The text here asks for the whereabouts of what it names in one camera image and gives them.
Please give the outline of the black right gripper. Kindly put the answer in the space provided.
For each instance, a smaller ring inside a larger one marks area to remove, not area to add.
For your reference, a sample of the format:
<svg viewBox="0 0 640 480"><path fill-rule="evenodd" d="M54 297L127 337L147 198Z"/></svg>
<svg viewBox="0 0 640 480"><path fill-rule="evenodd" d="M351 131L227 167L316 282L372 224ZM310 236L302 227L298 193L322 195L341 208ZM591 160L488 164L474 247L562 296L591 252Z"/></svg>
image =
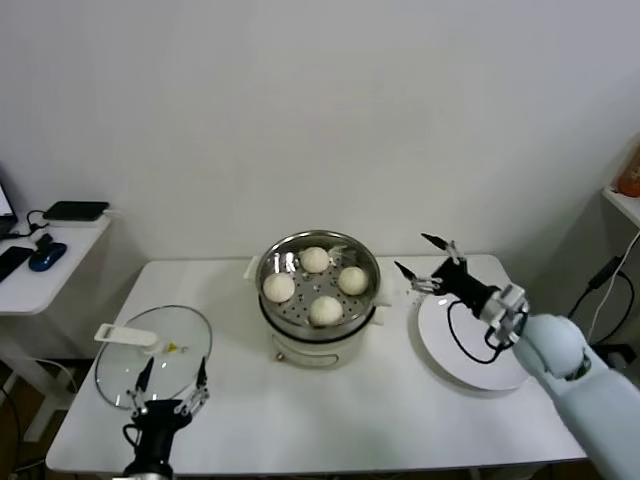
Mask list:
<svg viewBox="0 0 640 480"><path fill-rule="evenodd" d="M480 315L487 302L498 291L498 287L486 285L468 273L466 258L453 240L427 233L422 233L421 237L445 252L451 259L443 262L431 276L419 276L395 261L395 266L410 283L411 289L423 294L452 294L469 308L473 315Z"/></svg>

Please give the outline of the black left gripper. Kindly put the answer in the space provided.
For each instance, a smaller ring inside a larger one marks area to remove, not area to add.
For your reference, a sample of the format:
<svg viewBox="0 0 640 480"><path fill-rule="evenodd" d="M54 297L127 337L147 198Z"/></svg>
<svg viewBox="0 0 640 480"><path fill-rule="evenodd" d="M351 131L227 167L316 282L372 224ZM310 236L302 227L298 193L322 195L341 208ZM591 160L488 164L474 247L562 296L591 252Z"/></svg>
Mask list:
<svg viewBox="0 0 640 480"><path fill-rule="evenodd" d="M173 473L170 456L176 433L186 428L210 398L205 356L202 357L195 388L179 400L154 400L146 403L145 395L154 365L151 357L140 371L135 385L127 391L131 400L132 421L122 428L133 447L134 459L125 473Z"/></svg>

